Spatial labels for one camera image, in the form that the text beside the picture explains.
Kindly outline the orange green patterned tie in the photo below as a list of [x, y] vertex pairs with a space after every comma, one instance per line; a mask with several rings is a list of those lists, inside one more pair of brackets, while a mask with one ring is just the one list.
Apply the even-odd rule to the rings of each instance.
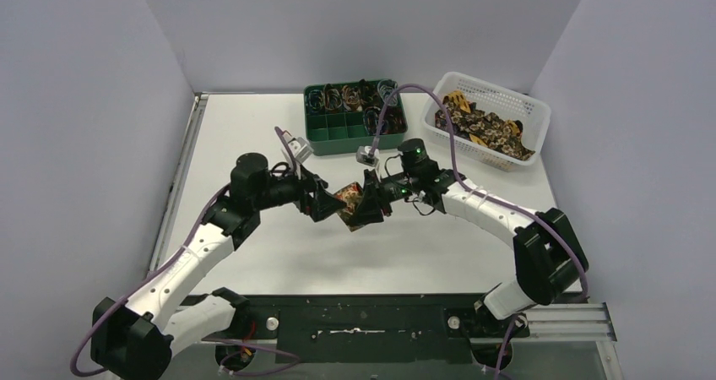
[[361, 208], [363, 202], [363, 188], [359, 182], [352, 182], [334, 193], [334, 196], [344, 203], [344, 207], [336, 215], [350, 232], [354, 232], [367, 224], [369, 214]]

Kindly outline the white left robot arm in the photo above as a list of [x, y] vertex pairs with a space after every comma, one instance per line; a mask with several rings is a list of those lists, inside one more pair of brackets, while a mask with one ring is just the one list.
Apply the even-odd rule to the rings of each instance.
[[262, 211], [294, 204], [319, 222], [344, 209], [346, 203], [327, 187], [302, 165], [275, 176], [264, 155], [241, 155], [180, 249], [130, 295], [96, 306], [92, 361], [121, 379], [158, 379], [173, 357], [202, 338], [219, 331], [243, 335], [250, 324], [247, 301], [231, 290], [215, 290], [184, 310], [179, 306], [258, 228]]

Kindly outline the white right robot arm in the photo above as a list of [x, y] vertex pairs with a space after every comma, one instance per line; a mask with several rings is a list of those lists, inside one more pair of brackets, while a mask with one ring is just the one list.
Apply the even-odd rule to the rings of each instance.
[[492, 234], [513, 251], [515, 276], [477, 301], [484, 319], [502, 322], [530, 307], [548, 306], [573, 283], [588, 290], [589, 263], [566, 214], [525, 209], [490, 194], [454, 169], [441, 168], [420, 138], [398, 146], [402, 171], [380, 177], [364, 171], [359, 196], [345, 217], [349, 227], [382, 223], [397, 201], [416, 200]]

